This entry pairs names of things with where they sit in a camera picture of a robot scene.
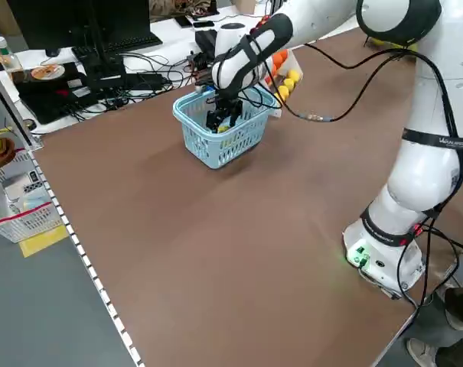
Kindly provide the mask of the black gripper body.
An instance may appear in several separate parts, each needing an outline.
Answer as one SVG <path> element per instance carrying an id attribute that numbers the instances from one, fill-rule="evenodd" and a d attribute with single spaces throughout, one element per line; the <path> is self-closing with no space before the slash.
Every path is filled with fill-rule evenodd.
<path id="1" fill-rule="evenodd" d="M 243 100 L 240 98 L 241 91 L 226 91 L 224 89 L 215 90 L 215 109 L 219 111 L 242 111 Z"/>

